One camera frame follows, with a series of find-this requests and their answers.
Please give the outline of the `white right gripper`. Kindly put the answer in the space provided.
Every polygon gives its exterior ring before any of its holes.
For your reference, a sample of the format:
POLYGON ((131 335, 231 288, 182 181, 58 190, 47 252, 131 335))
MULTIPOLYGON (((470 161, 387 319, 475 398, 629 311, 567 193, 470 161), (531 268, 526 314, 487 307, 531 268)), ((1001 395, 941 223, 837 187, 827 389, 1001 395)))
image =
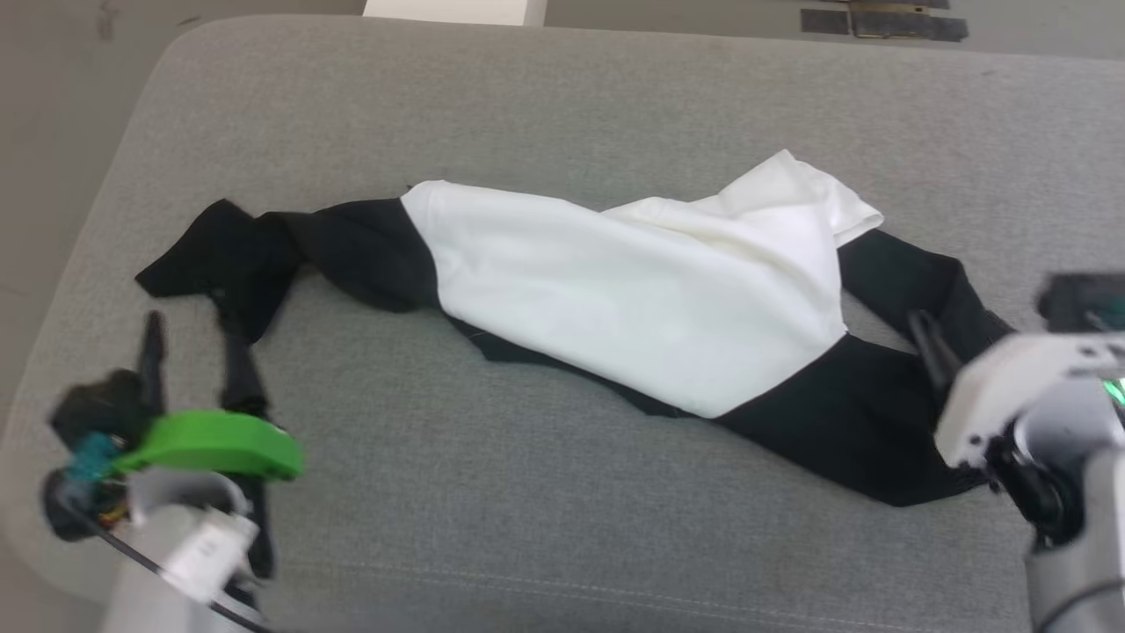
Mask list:
POLYGON ((963 367, 932 313, 911 311, 907 325, 933 392, 948 397, 935 436, 946 465, 981 468, 987 440, 1050 389, 1072 377, 1105 380, 1122 369, 1120 333, 1009 335, 963 367))

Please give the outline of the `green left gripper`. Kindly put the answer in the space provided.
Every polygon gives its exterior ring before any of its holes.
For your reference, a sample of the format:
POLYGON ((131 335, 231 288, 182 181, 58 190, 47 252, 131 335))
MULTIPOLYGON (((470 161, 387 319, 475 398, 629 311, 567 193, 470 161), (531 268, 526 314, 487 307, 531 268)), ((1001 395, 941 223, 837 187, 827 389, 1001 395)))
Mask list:
POLYGON ((112 461, 112 472, 158 468, 292 481, 305 470, 302 445, 270 421, 269 400, 256 361, 237 328, 222 327, 222 410, 165 414, 163 362, 166 340, 161 311, 148 311, 138 356, 141 401, 154 417, 137 447, 112 461))

